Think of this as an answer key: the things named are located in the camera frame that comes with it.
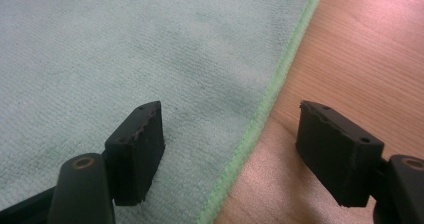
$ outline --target wooden table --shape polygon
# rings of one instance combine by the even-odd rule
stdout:
[[[424,158],[424,0],[321,0],[262,137],[216,223],[372,223],[339,207],[295,151],[299,103],[329,105]]]

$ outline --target wooden surface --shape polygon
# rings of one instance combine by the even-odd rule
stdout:
[[[424,0],[321,0],[262,137],[216,223],[372,223],[339,207],[294,149],[302,99],[424,158]]]

